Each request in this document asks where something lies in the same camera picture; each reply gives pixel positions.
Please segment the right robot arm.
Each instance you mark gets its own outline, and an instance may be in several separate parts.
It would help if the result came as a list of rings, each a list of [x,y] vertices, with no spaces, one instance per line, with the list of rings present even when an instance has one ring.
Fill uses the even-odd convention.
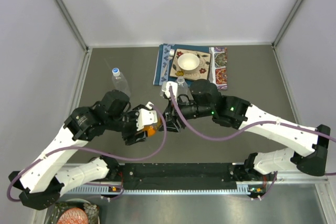
[[[236,135],[251,132],[285,146],[269,153],[252,153],[244,162],[245,174],[252,180],[273,172],[298,170],[310,176],[324,176],[328,145],[332,139],[326,125],[308,127],[269,114],[250,102],[222,95],[208,80],[197,80],[190,85],[192,100],[178,102],[178,85],[164,82],[162,96],[169,100],[166,120],[174,131],[187,127],[195,134],[189,120],[211,116],[214,123],[236,129]]]

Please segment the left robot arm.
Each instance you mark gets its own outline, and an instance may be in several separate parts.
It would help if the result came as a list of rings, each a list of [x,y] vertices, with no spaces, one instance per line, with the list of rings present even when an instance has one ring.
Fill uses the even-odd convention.
[[[65,193],[94,180],[114,180],[119,174],[118,158],[100,154],[94,160],[73,168],[65,164],[78,150],[105,131],[119,132],[127,145],[142,142],[145,128],[157,123],[152,103],[130,109],[130,98],[119,90],[107,92],[92,106],[73,110],[44,151],[20,172],[9,176],[10,186],[19,189],[22,205],[43,210]]]

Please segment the orange juice bottle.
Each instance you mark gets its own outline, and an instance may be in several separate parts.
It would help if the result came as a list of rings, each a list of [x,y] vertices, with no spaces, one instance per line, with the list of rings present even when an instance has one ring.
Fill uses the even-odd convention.
[[[152,137],[156,134],[157,131],[159,131],[161,126],[162,126],[162,120],[158,119],[157,123],[145,126],[142,131],[145,133],[146,137]]]

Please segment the blue white bottle cap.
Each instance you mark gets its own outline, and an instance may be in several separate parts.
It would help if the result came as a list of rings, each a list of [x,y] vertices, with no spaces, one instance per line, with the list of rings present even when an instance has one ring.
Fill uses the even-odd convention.
[[[117,77],[120,75],[120,70],[118,68],[113,68],[112,69],[112,74]]]

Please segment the clear plastic bottle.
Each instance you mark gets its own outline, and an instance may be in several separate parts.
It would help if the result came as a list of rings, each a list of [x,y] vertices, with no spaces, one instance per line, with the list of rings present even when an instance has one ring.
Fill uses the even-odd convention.
[[[125,93],[128,97],[131,96],[129,84],[121,71],[120,75],[117,77],[112,74],[112,82],[117,90]]]
[[[188,95],[188,84],[183,76],[179,76],[176,80],[177,83],[177,96]]]

